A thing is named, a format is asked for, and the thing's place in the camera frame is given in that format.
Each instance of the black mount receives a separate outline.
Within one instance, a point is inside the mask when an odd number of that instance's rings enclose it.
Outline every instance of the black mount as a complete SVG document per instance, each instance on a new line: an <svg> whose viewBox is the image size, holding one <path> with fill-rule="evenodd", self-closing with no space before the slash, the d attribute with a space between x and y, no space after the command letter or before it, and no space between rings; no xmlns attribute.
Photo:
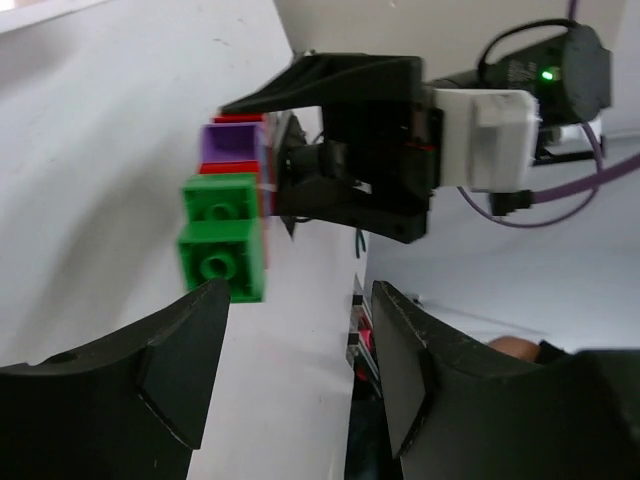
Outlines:
<svg viewBox="0 0 640 480"><path fill-rule="evenodd" d="M323 143L307 145L295 116L285 120L275 214L290 232L304 217L411 243L427 233L439 178L442 113L428 97L419 57L319 54L222 112L320 106Z"/></svg>

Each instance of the white wall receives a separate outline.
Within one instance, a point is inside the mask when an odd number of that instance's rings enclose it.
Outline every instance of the white wall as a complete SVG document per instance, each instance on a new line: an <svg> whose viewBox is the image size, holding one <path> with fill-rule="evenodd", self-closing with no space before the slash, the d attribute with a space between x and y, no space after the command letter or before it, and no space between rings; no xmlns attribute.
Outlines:
<svg viewBox="0 0 640 480"><path fill-rule="evenodd" d="M526 21L566 14L565 0L276 0L296 49L419 55L426 75L468 70L498 33ZM615 108L605 130L639 130L640 1L581 0L578 20L593 26L614 50ZM535 38L540 30L509 39L500 54Z"/></svg>
<svg viewBox="0 0 640 480"><path fill-rule="evenodd" d="M626 3L613 61L614 108L605 113L605 128L640 134L640 0Z"/></svg>
<svg viewBox="0 0 640 480"><path fill-rule="evenodd" d="M618 141L607 163L638 152L640 141ZM589 162L537 168L532 187L557 185L592 168ZM494 225L454 189L438 190L426 237L411 245L372 238L367 283L387 280L422 295L430 313L482 340L513 334L570 349L640 347L638 179L605 186L579 216L534 231ZM510 219L552 218L578 201Z"/></svg>
<svg viewBox="0 0 640 480"><path fill-rule="evenodd" d="M199 128L290 55L273 4L252 0L113 0L0 35L0 365L183 291L177 262L140 284L184 221Z"/></svg>

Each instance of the white surface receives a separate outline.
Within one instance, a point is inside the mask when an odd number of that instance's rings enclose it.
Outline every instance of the white surface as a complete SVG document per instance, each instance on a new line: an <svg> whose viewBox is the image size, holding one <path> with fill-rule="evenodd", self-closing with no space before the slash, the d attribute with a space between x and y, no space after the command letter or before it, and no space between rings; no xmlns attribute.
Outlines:
<svg viewBox="0 0 640 480"><path fill-rule="evenodd" d="M0 0L0 33L77 12L108 0Z"/></svg>
<svg viewBox="0 0 640 480"><path fill-rule="evenodd" d="M444 112L441 186L521 190L538 138L538 102L521 90L436 89Z"/></svg>
<svg viewBox="0 0 640 480"><path fill-rule="evenodd" d="M607 131L640 134L640 1L627 0L613 57L614 108L603 117Z"/></svg>
<svg viewBox="0 0 640 480"><path fill-rule="evenodd" d="M174 242L200 126L290 56L262 1L115 0L0 35L0 364L41 361L183 292ZM321 222L292 244L274 221L269 247L267 302L230 310L192 479L343 476L365 260L353 229Z"/></svg>
<svg viewBox="0 0 640 480"><path fill-rule="evenodd" d="M276 0L293 47L319 52L418 55L429 78L469 70L489 41L515 25L566 15L567 0ZM581 0L578 20L612 48L625 0ZM554 33L542 29L495 54Z"/></svg>

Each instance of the black cable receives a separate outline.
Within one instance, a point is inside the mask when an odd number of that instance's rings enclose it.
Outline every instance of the black cable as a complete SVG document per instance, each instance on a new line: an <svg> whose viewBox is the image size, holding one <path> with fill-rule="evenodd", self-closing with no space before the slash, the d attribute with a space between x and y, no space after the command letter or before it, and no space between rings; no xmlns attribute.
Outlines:
<svg viewBox="0 0 640 480"><path fill-rule="evenodd" d="M505 38L510 37L511 35L515 35L516 33L525 32L527 30L534 30L536 28L542 28L542 27L575 28L577 26L578 26L578 23L574 20L569 20L567 18L551 18L548 20L538 20L535 22L525 23L518 27L514 27L510 30L507 30L504 33L501 33L496 38L494 38L491 41L491 43L489 43L487 48L484 50L484 52L480 56L480 59L478 60L478 65L476 67L478 71L478 80L480 81L481 84L484 84L484 76L486 74L487 66L488 66L487 57L491 53L491 50L493 50L493 48Z"/></svg>
<svg viewBox="0 0 640 480"><path fill-rule="evenodd" d="M311 142L311 145L315 145L316 143L318 143L318 141L324 137L324 131L320 132L318 135L315 136L315 138L313 139L313 141Z"/></svg>
<svg viewBox="0 0 640 480"><path fill-rule="evenodd" d="M367 253L367 242L364 239L364 232L356 228L356 258L360 260L360 250Z"/></svg>

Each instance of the lego brick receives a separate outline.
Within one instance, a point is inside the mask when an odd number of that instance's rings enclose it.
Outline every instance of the lego brick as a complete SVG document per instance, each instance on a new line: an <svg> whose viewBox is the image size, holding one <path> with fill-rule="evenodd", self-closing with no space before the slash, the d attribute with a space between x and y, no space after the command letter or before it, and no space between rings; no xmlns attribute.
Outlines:
<svg viewBox="0 0 640 480"><path fill-rule="evenodd" d="M233 162L233 163L202 163L198 170L200 175L213 175L224 173L260 173L260 164L254 162Z"/></svg>
<svg viewBox="0 0 640 480"><path fill-rule="evenodd" d="M205 163L200 165L200 174L201 175L226 175L233 173L253 173L254 178L257 180L259 178L260 173L260 164L258 162L236 162L236 163ZM264 193L260 192L260 187L256 184L257 187L257 197L258 197L258 212L261 217L265 218L271 215L271 205L265 203L266 197ZM267 236L266 236L267 224L266 219L262 222L262 242L264 247L264 266L265 268L269 268L269 255L267 248Z"/></svg>
<svg viewBox="0 0 640 480"><path fill-rule="evenodd" d="M255 161L265 148L265 142L262 122L205 125L201 137L201 163Z"/></svg>
<svg viewBox="0 0 640 480"><path fill-rule="evenodd" d="M187 288L194 290L212 278L229 282L231 301L262 301L265 273L261 220L194 222L179 239Z"/></svg>
<svg viewBox="0 0 640 480"><path fill-rule="evenodd" d="M211 119L213 123L245 123L245 122L262 122L264 114L247 113L239 115L217 115Z"/></svg>
<svg viewBox="0 0 640 480"><path fill-rule="evenodd" d="M248 220L260 216L256 175L194 175L182 187L190 222Z"/></svg>

